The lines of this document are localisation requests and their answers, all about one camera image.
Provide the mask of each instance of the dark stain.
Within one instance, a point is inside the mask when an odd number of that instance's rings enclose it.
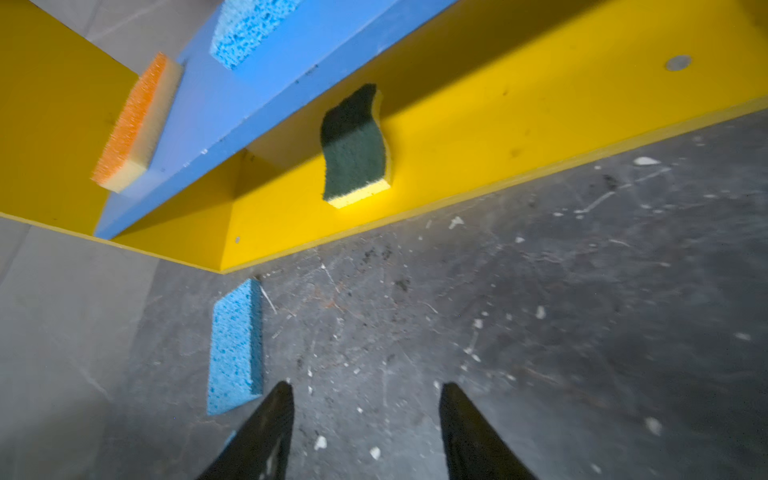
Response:
[[[371,250],[368,250],[363,254],[362,261],[364,263],[368,263],[371,261],[371,257],[374,257],[375,255],[376,255],[376,250],[372,248]]]
[[[616,180],[615,177],[611,175],[603,175],[603,180],[605,181],[605,187],[608,190],[615,192],[616,189],[619,188],[619,180]]]
[[[410,284],[411,284],[411,280],[408,280],[408,279],[398,280],[395,282],[395,285],[399,286],[403,292],[408,291],[408,285]]]

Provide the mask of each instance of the yellow board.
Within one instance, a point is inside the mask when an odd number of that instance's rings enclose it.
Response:
[[[228,272],[768,108],[767,5],[460,0],[105,243]],[[0,2],[0,43],[0,216],[92,238],[136,75],[27,0]],[[367,82],[392,187],[338,210],[319,128]]]
[[[250,146],[271,164],[299,166],[235,200],[221,268],[768,108],[763,5],[459,2]],[[677,55],[689,55],[690,66],[668,71]],[[324,164],[313,127],[366,82],[385,99],[392,188],[337,210],[322,200]],[[293,158],[276,157],[274,145],[289,136],[306,144],[290,147]]]

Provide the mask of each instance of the orange sponge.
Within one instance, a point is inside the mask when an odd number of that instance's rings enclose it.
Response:
[[[125,101],[91,177],[94,182],[120,193],[147,171],[174,103],[181,72],[181,65],[157,54]]]

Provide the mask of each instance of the green and yellow sponge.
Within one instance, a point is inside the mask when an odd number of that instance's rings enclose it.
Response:
[[[323,200],[336,208],[384,191],[391,184],[389,149],[379,126],[381,100],[376,85],[365,84],[323,119]]]

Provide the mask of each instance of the porous blue sponge surface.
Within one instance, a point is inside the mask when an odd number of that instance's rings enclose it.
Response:
[[[261,396],[261,287],[256,280],[246,280],[216,302],[208,368],[208,415]]]
[[[210,54],[230,70],[238,66],[302,0],[226,0]]]

